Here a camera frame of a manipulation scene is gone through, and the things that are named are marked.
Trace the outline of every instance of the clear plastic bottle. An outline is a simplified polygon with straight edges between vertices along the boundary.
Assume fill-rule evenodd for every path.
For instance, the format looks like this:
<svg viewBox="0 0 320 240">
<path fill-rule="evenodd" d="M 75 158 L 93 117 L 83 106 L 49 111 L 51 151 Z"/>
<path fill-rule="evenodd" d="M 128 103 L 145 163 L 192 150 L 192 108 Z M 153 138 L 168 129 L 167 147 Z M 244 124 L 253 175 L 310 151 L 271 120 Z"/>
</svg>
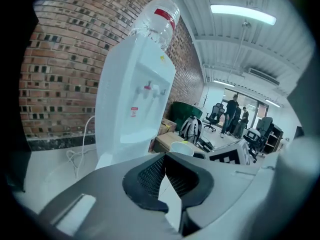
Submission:
<svg viewBox="0 0 320 240">
<path fill-rule="evenodd" d="M 129 36 L 141 34 L 167 50 L 178 24 L 180 10 L 171 0 L 152 0 L 135 20 Z"/>
</svg>

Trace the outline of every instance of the white ceiling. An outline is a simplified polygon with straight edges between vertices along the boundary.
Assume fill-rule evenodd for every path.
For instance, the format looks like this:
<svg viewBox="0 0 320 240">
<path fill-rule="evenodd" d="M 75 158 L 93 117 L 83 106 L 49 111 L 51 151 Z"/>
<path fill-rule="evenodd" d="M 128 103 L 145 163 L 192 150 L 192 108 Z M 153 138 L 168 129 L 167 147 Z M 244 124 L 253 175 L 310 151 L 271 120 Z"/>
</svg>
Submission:
<svg viewBox="0 0 320 240">
<path fill-rule="evenodd" d="M 221 80 L 286 106 L 287 96 L 315 48 L 308 28 L 288 0 L 173 0 L 195 44 L 205 81 Z M 233 5 L 276 17 L 274 26 L 237 15 L 213 14 L 210 5 Z M 244 22 L 250 27 L 245 31 Z M 246 77 L 249 68 L 280 82 L 278 87 Z"/>
</svg>

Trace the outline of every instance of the ceiling light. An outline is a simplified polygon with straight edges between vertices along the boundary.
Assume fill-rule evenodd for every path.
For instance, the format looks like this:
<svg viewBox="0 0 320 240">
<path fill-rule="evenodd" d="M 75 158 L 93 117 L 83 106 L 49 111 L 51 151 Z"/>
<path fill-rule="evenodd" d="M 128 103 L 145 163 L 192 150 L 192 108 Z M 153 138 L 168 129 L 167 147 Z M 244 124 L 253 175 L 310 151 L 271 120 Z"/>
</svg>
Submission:
<svg viewBox="0 0 320 240">
<path fill-rule="evenodd" d="M 222 85 L 225 85 L 225 86 L 235 87 L 234 85 L 232 85 L 230 83 L 226 83 L 226 82 L 220 82 L 220 81 L 217 81 L 217 80 L 213 80 L 213 82 L 217 83 L 217 84 L 222 84 Z"/>
<path fill-rule="evenodd" d="M 281 108 L 281 106 L 279 106 L 278 104 L 272 102 L 271 100 L 265 99 L 265 101 L 266 101 L 266 102 L 269 102 L 269 103 L 272 104 L 272 105 L 275 105 L 275 106 L 278 107 L 278 108 Z"/>
<path fill-rule="evenodd" d="M 213 14 L 232 14 L 232 15 L 240 15 L 252 19 L 256 19 L 258 21 L 275 25 L 277 19 L 269 14 L 263 13 L 258 10 L 253 10 L 245 7 L 232 6 L 232 5 L 211 5 L 211 11 Z"/>
</svg>

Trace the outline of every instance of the red brick wall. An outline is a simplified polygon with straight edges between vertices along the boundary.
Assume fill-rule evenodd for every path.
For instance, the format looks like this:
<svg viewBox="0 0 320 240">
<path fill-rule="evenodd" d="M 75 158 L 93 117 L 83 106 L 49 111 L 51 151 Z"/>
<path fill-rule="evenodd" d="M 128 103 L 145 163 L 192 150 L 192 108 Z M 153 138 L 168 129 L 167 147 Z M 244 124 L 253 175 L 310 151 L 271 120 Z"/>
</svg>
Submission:
<svg viewBox="0 0 320 240">
<path fill-rule="evenodd" d="M 25 51 L 20 109 L 27 138 L 83 134 L 95 113 L 102 67 L 108 51 L 125 39 L 151 0 L 37 0 L 39 24 Z M 204 87 L 199 60 L 182 20 L 167 54 L 176 75 L 165 116 L 173 101 L 196 103 Z M 94 133 L 94 121 L 88 126 Z"/>
</svg>

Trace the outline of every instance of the paper cup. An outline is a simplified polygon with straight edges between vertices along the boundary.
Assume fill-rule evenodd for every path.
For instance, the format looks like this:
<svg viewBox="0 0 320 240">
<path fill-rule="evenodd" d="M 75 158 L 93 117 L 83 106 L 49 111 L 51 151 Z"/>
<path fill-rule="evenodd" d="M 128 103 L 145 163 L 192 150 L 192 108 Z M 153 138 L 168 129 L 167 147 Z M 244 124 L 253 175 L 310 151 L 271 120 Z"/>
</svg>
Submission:
<svg viewBox="0 0 320 240">
<path fill-rule="evenodd" d="M 187 144 L 178 141 L 171 143 L 170 152 L 177 152 L 190 157 L 194 155 L 194 151 L 191 147 L 189 147 Z"/>
</svg>

